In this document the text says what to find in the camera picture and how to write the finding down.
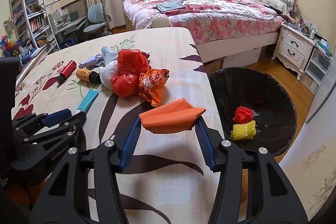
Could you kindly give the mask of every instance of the black trash bag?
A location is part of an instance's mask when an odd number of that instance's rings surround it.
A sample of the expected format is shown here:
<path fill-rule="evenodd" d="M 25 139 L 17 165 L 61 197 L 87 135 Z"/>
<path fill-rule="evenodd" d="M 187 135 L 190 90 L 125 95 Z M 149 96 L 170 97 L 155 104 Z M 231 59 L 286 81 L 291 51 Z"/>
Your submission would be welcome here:
<path fill-rule="evenodd" d="M 270 75 L 243 67 L 225 68 L 208 76 L 224 134 L 230 137 L 235 110 L 245 106 L 257 113 L 253 140 L 236 141 L 240 148 L 265 147 L 273 157 L 290 145 L 296 130 L 296 110 L 286 90 Z"/>

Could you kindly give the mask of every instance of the yellow foam net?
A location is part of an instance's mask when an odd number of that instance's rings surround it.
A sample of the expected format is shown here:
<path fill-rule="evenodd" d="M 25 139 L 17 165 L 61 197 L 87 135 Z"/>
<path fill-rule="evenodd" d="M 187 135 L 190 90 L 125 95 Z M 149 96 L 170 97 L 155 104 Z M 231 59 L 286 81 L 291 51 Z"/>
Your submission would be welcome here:
<path fill-rule="evenodd" d="M 231 140 L 252 140 L 256 133 L 257 131 L 255 129 L 255 121 L 251 121 L 245 124 L 234 124 L 233 130 L 231 131 Z"/>

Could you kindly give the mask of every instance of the nightstand drawer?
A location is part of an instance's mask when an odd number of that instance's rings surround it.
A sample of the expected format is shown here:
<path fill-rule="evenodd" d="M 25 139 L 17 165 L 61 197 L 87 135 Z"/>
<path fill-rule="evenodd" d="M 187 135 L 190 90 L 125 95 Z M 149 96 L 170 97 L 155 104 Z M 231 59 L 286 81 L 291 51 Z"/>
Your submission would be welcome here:
<path fill-rule="evenodd" d="M 303 50 L 305 49 L 306 42 L 294 36 L 290 31 L 285 30 L 282 41 L 296 49 L 298 52 L 302 54 L 304 53 Z"/>
<path fill-rule="evenodd" d="M 288 59 L 291 63 L 293 63 L 293 65 L 297 66 L 298 68 L 301 67 L 305 59 L 304 55 L 302 55 L 283 41 L 280 42 L 278 53 L 280 53 L 284 58 Z"/>

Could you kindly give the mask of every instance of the nightstand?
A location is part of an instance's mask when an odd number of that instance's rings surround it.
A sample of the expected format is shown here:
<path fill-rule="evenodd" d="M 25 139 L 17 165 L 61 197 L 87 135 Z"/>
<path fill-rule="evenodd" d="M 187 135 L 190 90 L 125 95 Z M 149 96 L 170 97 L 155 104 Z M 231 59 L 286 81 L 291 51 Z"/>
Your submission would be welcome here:
<path fill-rule="evenodd" d="M 314 40 L 282 24 L 272 60 L 277 57 L 286 68 L 297 72 L 297 79 L 300 80 L 314 46 Z"/>

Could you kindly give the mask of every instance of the red bottle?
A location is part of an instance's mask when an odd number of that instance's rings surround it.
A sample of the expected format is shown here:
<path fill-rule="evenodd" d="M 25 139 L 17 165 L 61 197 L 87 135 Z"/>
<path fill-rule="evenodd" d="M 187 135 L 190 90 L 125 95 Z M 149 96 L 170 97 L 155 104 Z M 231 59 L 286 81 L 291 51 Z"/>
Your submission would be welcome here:
<path fill-rule="evenodd" d="M 57 83 L 62 85 L 68 77 L 72 74 L 72 72 L 76 69 L 77 64 L 75 61 L 71 60 L 68 65 L 59 73 L 57 78 Z"/>

